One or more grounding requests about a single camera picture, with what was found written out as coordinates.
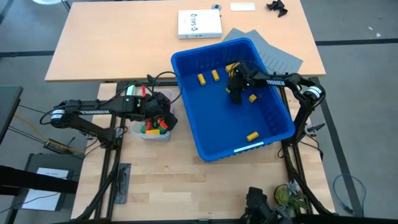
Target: gray mat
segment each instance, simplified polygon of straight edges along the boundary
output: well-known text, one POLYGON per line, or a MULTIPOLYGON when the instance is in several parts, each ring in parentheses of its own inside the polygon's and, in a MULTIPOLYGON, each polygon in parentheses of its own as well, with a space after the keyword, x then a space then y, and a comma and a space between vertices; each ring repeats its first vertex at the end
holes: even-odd
POLYGON ((264 38, 256 31, 244 33, 238 29, 232 29, 223 41, 233 40, 240 37, 251 39, 259 52, 262 62, 269 73, 284 74, 285 72, 298 72, 303 60, 284 52, 267 43, 264 38))

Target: wooden table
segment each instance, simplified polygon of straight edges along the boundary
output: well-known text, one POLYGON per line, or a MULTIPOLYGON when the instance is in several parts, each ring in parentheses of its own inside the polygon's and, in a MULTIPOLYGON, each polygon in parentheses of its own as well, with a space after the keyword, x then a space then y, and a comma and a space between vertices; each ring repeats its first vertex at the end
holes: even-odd
MULTIPOLYGON (((111 98, 115 88, 116 84, 101 84, 98 98, 111 98)), ((177 87, 167 88, 178 93, 177 87)), ((289 90, 287 98, 291 113, 296 114, 299 103, 289 90)), ((113 221, 239 218, 250 186, 264 189, 274 204, 274 189, 287 182, 284 160, 277 157, 280 142, 206 163, 197 154, 181 99, 175 102, 175 115, 178 123, 170 142, 125 135, 121 162, 132 164, 129 195, 126 204, 114 206, 113 221)), ((96 115, 93 122, 105 128, 110 119, 110 115, 96 115)), ((303 141, 315 145, 311 139, 303 141)), ((299 148, 308 186, 327 209, 334 211, 318 151, 304 144, 299 148)), ((103 149, 85 158, 72 218, 79 216, 94 197, 103 159, 103 149)))
POLYGON ((256 29, 271 45, 302 59, 300 74, 325 75, 299 0, 284 0, 289 12, 280 18, 277 11, 266 9, 272 0, 250 0, 256 10, 246 12, 231 11, 232 2, 244 1, 75 2, 45 80, 143 79, 172 70, 175 52, 221 42, 232 28, 256 29), (210 9, 214 4, 222 7, 222 38, 178 39, 178 10, 210 9))

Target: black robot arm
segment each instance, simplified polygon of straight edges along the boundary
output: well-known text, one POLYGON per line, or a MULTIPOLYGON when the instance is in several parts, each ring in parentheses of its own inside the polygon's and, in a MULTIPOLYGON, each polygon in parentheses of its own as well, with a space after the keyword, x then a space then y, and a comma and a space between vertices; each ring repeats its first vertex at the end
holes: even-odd
POLYGON ((241 92, 249 88, 265 86, 287 87, 292 90, 294 97, 300 103, 300 109, 294 120, 295 134, 287 141, 297 144, 305 135, 307 119, 326 96, 325 89, 311 80, 305 79, 298 73, 285 75, 270 75, 261 69, 249 69, 245 62, 237 63, 230 72, 227 88, 231 90, 233 103, 241 103, 241 92))
POLYGON ((113 114, 131 121, 162 117, 168 131, 177 123, 170 113, 170 100, 161 92, 154 92, 153 96, 115 96, 107 101, 63 101, 52 111, 50 124, 55 128, 73 128, 96 136, 102 147, 117 149, 121 145, 118 130, 99 127, 80 117, 88 114, 113 114))

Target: blue basket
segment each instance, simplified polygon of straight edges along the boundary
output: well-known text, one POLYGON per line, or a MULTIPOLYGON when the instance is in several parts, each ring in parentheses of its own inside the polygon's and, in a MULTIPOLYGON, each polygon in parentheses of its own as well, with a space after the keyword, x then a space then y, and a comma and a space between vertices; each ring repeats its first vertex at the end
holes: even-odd
POLYGON ((205 161, 248 151, 287 139, 295 128, 277 90, 273 86, 245 90, 242 104, 236 105, 226 92, 228 73, 225 66, 250 61, 261 65, 260 56, 247 38, 240 38, 197 49, 178 52, 172 56, 174 72, 183 86, 182 99, 187 111, 199 156, 205 161), (220 80, 214 81, 212 70, 220 80), (203 74, 206 85, 200 85, 198 74, 203 74), (250 103, 249 96, 257 99, 250 103), (257 131, 252 142, 246 136, 257 131))

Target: yellow wooden block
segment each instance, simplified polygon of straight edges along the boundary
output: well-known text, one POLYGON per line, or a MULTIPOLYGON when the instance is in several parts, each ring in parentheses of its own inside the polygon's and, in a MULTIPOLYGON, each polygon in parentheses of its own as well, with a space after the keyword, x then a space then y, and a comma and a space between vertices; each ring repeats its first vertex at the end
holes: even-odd
POLYGON ((257 99, 257 97, 256 97, 254 94, 252 94, 251 96, 249 96, 249 101, 250 101, 251 103, 253 103, 254 100, 256 100, 256 99, 257 99))
POLYGON ((218 76, 217 70, 211 71, 211 74, 213 75, 214 81, 220 80, 220 77, 218 76))
POLYGON ((206 84, 205 77, 203 77, 202 74, 198 75, 198 79, 199 79, 199 82, 200 82, 201 85, 205 85, 206 84))
POLYGON ((257 137, 259 136, 259 133, 257 133, 257 131, 251 133, 250 135, 248 135, 246 137, 246 140, 248 140, 248 142, 251 142, 253 140, 255 140, 257 137))
POLYGON ((147 130, 145 134, 160 134, 159 129, 147 130))
POLYGON ((235 66, 237 66, 239 64, 240 64, 240 62, 235 62, 235 63, 232 63, 231 65, 225 66, 226 72, 232 72, 232 68, 234 68, 235 66))

